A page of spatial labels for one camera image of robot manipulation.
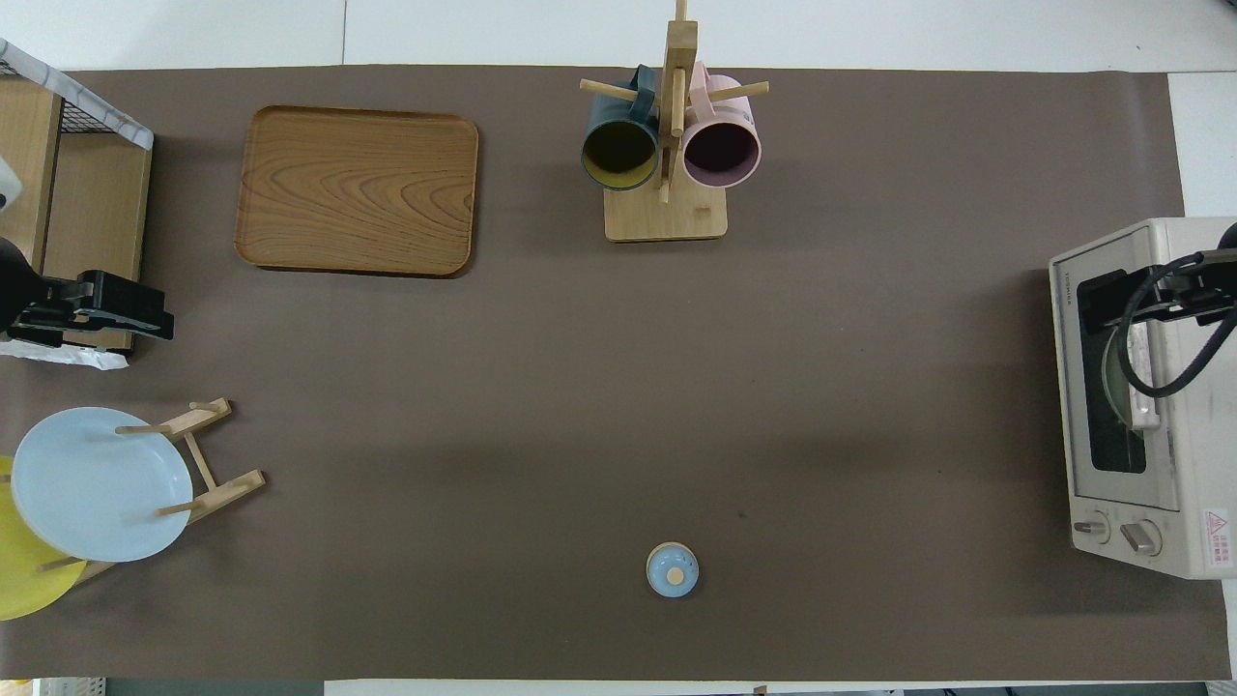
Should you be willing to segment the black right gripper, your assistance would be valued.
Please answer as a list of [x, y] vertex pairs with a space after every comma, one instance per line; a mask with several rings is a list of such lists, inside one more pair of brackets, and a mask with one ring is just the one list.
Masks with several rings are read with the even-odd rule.
[[[1237, 305], [1237, 248], [1212, 248], [1188, 255], [1192, 265], [1157, 279], [1141, 297], [1131, 325], [1192, 318], [1197, 326], [1223, 319]], [[1136, 272], [1124, 269], [1086, 279], [1077, 287], [1077, 312], [1084, 331], [1117, 329], [1124, 308], [1158, 265]]]

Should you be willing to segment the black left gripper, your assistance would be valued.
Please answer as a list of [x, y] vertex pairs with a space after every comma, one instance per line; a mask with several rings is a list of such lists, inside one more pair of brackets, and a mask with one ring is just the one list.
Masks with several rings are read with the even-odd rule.
[[63, 342], [66, 334], [115, 330], [169, 342], [174, 316], [162, 291], [106, 272], [75, 279], [31, 279], [7, 286], [7, 337], [21, 342]]

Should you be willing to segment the pale green plate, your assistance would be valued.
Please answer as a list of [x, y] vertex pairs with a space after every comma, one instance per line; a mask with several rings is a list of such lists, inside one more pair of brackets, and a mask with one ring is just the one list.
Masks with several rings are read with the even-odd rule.
[[1131, 382], [1126, 378], [1121, 365], [1119, 352], [1116, 344], [1116, 330], [1110, 333], [1101, 362], [1102, 392], [1108, 401], [1110, 410], [1113, 410], [1127, 431], [1136, 431], [1133, 427], [1133, 405], [1131, 404]]

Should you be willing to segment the glass oven door metal frame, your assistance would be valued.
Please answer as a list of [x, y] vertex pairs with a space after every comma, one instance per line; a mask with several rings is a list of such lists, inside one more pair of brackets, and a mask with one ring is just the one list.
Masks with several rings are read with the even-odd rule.
[[1166, 218], [1051, 257], [1054, 313], [1069, 492], [1075, 498], [1179, 511], [1178, 467], [1171, 454], [1170, 405], [1131, 387], [1133, 427], [1127, 431], [1102, 391], [1101, 362], [1110, 333], [1087, 334], [1079, 321], [1077, 286], [1100, 274], [1131, 273], [1171, 260]]

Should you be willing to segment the cream toaster oven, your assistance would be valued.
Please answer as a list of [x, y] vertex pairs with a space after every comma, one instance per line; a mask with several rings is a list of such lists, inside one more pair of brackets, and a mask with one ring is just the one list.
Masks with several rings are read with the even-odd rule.
[[[1150, 286], [1192, 265], [1188, 255], [1218, 247], [1237, 218], [1170, 219], [1171, 260], [1145, 278], [1131, 297], [1116, 333], [1119, 363], [1136, 391], [1170, 405], [1171, 454], [1178, 467], [1179, 511], [1144, 509], [1131, 504], [1075, 498], [1066, 492], [1070, 524], [1090, 511], [1108, 516], [1110, 543], [1076, 543], [1075, 549], [1189, 580], [1237, 579], [1237, 307], [1223, 319], [1197, 326], [1192, 318], [1131, 325], [1132, 313]], [[1207, 567], [1204, 560], [1202, 511], [1228, 509], [1235, 567]], [[1164, 546], [1157, 558], [1139, 558], [1119, 525], [1150, 519], [1162, 529]]]

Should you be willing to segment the white crumpled sheet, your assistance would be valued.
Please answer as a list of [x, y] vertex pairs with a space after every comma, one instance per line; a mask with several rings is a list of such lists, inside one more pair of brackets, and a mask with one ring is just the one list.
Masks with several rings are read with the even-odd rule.
[[19, 342], [19, 340], [2, 340], [0, 356], [45, 363], [88, 366], [88, 368], [100, 371], [127, 368], [129, 366], [127, 357], [122, 354], [98, 351], [96, 347], [80, 347], [80, 345], [48, 347], [48, 345], [37, 342]]

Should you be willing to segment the wooden stepped shelf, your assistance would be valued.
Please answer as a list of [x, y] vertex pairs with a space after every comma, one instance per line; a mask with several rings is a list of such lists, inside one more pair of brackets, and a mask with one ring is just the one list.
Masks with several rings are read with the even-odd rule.
[[[143, 283], [152, 150], [150, 129], [69, 75], [0, 59], [0, 156], [24, 184], [0, 213], [0, 237], [37, 274], [101, 269]], [[137, 336], [67, 333], [63, 345], [129, 354]]]

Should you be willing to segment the light blue plate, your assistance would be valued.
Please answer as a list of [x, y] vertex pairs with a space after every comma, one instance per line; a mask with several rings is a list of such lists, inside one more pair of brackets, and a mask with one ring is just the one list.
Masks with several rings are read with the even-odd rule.
[[188, 525], [193, 483], [181, 451], [110, 407], [49, 415], [14, 452], [14, 506], [35, 535], [80, 560], [132, 562]]

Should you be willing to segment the rectangular wooden tray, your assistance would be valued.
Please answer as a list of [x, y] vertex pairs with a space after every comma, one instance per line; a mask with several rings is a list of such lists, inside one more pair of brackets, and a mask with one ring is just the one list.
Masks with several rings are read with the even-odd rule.
[[234, 247], [280, 272], [450, 277], [475, 237], [468, 117], [268, 105], [245, 134]]

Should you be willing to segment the red warning sticker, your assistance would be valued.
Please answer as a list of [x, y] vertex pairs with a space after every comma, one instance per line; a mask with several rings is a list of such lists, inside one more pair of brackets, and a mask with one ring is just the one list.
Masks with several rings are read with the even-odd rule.
[[1207, 567], [1235, 567], [1230, 511], [1207, 507], [1202, 511], [1202, 525], [1204, 560]]

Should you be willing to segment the yellow plate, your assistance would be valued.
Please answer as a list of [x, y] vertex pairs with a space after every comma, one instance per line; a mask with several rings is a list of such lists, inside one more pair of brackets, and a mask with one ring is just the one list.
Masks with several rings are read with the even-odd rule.
[[14, 504], [14, 459], [0, 455], [0, 622], [17, 621], [47, 607], [66, 595], [84, 572], [87, 562], [75, 561], [47, 569], [66, 560], [37, 537]]

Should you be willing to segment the brown table mat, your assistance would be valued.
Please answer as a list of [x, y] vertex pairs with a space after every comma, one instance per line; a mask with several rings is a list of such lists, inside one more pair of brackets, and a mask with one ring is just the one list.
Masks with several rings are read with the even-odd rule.
[[[79, 72], [156, 136], [129, 368], [0, 359], [0, 452], [75, 405], [234, 413], [267, 485], [49, 607], [0, 677], [1209, 680], [1223, 588], [1070, 541], [1051, 256], [1181, 215], [1150, 73], [736, 70], [760, 172], [713, 242], [610, 244], [588, 68]], [[234, 248], [268, 105], [476, 122], [447, 279]], [[649, 588], [663, 541], [685, 598]]]

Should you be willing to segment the pink mug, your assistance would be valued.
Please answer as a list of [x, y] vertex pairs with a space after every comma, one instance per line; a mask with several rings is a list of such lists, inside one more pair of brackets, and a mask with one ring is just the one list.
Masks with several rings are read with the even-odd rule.
[[732, 75], [713, 74], [703, 61], [693, 66], [682, 142], [684, 171], [699, 185], [727, 189], [760, 167], [762, 143], [750, 96], [710, 96], [737, 85]]

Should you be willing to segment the wooden mug tree stand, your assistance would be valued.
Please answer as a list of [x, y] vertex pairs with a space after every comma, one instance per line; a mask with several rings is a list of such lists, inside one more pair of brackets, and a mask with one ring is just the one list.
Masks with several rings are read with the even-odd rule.
[[[693, 66], [698, 61], [703, 61], [699, 57], [699, 26], [689, 17], [688, 0], [675, 0], [675, 17], [670, 19], [666, 31], [663, 66], [656, 70], [656, 103], [661, 109], [659, 162], [644, 185], [623, 192], [601, 187], [604, 232], [611, 244], [713, 241], [729, 232], [726, 192], [734, 187], [699, 185], [684, 171], [682, 138], [687, 93]], [[590, 96], [609, 94], [632, 101], [635, 93], [622, 88], [627, 82], [583, 79], [579, 87]], [[764, 82], [738, 83], [737, 87], [713, 91], [710, 96], [716, 103], [734, 96], [751, 99], [767, 91], [769, 85]]]

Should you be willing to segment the small blue lidded jar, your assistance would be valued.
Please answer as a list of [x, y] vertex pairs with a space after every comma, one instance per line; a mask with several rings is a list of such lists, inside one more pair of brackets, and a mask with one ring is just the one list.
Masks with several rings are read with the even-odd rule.
[[685, 598], [700, 580], [695, 554], [682, 541], [658, 543], [646, 559], [646, 580], [656, 595], [667, 600]]

